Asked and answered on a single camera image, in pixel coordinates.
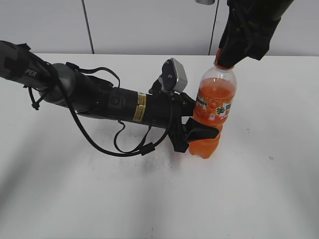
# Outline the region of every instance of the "white tabletop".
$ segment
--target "white tabletop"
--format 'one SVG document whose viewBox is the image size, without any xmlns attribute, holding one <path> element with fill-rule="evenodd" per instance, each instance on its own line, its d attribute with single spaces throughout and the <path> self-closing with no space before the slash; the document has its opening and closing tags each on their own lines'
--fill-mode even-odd
<svg viewBox="0 0 319 239">
<path fill-rule="evenodd" d="M 171 56 L 39 54 L 51 63 L 106 66 L 122 87 L 147 92 Z M 212 56 L 176 56 L 195 97 Z M 69 111 L 0 81 L 1 239 L 319 238 L 319 57 L 245 59 L 220 146 L 203 160 L 176 153 L 167 138 L 132 158 L 103 155 Z M 116 83 L 108 73 L 98 74 Z M 113 149 L 115 121 L 81 118 Z M 134 148 L 146 126 L 119 138 Z M 152 129 L 156 141 L 162 129 Z"/>
</svg>

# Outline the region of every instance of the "yellow label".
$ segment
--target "yellow label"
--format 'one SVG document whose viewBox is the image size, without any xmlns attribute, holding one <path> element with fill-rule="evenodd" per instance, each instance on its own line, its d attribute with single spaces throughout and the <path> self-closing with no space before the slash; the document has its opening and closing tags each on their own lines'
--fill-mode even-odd
<svg viewBox="0 0 319 239">
<path fill-rule="evenodd" d="M 146 108 L 146 95 L 138 92 L 138 105 L 136 106 L 133 121 L 141 122 Z"/>
</svg>

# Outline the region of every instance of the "clear plastic bottle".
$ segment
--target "clear plastic bottle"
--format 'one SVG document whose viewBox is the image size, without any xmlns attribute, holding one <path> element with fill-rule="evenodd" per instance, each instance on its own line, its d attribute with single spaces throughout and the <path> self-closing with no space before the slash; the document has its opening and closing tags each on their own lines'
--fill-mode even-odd
<svg viewBox="0 0 319 239">
<path fill-rule="evenodd" d="M 237 83 L 232 71 L 215 64 L 202 77 L 193 111 L 194 120 L 219 129 L 214 139 L 201 139 L 189 143 L 189 152 L 209 158 L 219 144 L 223 124 L 227 120 Z"/>
</svg>

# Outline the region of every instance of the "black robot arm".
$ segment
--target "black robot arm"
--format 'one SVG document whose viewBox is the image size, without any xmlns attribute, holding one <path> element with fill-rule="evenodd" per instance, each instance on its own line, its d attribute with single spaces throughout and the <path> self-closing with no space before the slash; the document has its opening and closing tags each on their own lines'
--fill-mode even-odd
<svg viewBox="0 0 319 239">
<path fill-rule="evenodd" d="M 281 16 L 294 0 L 227 0 L 229 16 L 219 43 L 218 64 L 227 68 L 245 57 L 260 60 Z"/>
<path fill-rule="evenodd" d="M 154 82 L 149 94 L 114 87 L 109 81 L 85 75 L 98 70 L 81 69 L 72 63 L 49 64 L 30 51 L 26 44 L 14 45 L 0 41 L 0 77 L 15 81 L 29 89 L 32 106 L 37 110 L 41 100 L 68 107 L 75 122 L 86 139 L 99 151 L 112 156 L 134 156 L 146 154 L 155 149 L 168 135 L 175 151 L 185 152 L 193 140 L 215 138 L 219 131 L 202 125 L 192 118 L 182 124 L 181 117 L 192 116 L 195 101 L 183 89 L 187 78 L 183 66 L 171 58 L 167 60 L 161 75 Z M 38 90 L 40 99 L 36 101 L 32 89 Z M 129 121 L 165 128 L 163 136 L 155 143 L 139 145 L 127 153 L 114 153 L 99 147 L 87 134 L 77 115 Z"/>
</svg>

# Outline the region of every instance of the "bottle neck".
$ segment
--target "bottle neck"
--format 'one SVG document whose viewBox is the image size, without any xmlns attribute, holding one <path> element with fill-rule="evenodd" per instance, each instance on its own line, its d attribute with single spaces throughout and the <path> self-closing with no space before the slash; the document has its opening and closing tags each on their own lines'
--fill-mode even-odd
<svg viewBox="0 0 319 239">
<path fill-rule="evenodd" d="M 232 71 L 232 70 L 234 69 L 234 66 L 231 67 L 231 68 L 226 68 L 226 67 L 223 67 L 223 66 L 221 66 L 221 65 L 218 65 L 218 64 L 216 63 L 216 60 L 214 61 L 214 66 L 215 66 L 218 70 L 220 70 L 220 71 L 222 71 L 222 72 L 229 72 L 229 71 Z"/>
<path fill-rule="evenodd" d="M 228 71 L 228 70 L 232 70 L 234 68 L 234 66 L 232 66 L 231 68 L 227 68 L 227 67 L 224 67 L 224 66 L 221 66 L 217 63 L 217 60 L 220 56 L 220 53 L 221 53 L 221 49 L 218 49 L 217 53 L 216 53 L 216 59 L 214 61 L 214 66 L 216 68 L 218 68 L 219 70 L 223 70 L 223 71 Z"/>
</svg>

